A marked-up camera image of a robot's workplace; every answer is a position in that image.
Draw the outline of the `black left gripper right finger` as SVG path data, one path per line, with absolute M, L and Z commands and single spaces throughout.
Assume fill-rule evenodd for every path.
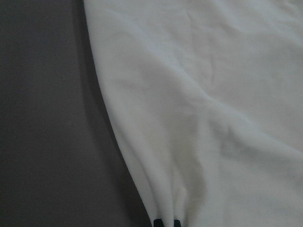
M 181 227 L 181 222 L 180 222 L 180 220 L 178 220 L 178 219 L 175 219 L 174 220 L 174 225 L 173 225 L 174 227 Z

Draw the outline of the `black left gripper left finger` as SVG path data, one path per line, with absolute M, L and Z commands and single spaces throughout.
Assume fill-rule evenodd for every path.
M 155 219 L 154 221 L 153 221 L 153 227 L 163 227 L 163 221 L 162 221 L 162 219 Z

